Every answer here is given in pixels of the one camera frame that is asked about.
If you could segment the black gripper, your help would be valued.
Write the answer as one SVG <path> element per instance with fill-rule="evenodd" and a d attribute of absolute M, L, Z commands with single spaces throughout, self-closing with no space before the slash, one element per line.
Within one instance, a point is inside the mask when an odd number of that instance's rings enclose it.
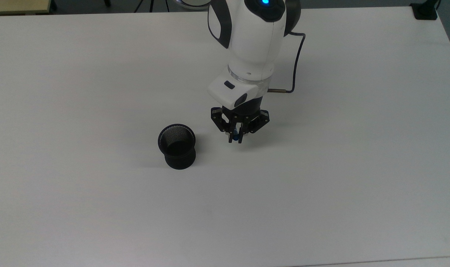
<path fill-rule="evenodd" d="M 228 134 L 229 143 L 238 141 L 241 144 L 245 135 L 254 134 L 270 121 L 269 112 L 261 110 L 262 100 L 263 97 L 252 99 L 233 110 L 211 108 L 211 120 L 220 132 Z M 235 116 L 238 116 L 238 123 L 241 124 L 239 131 Z"/>

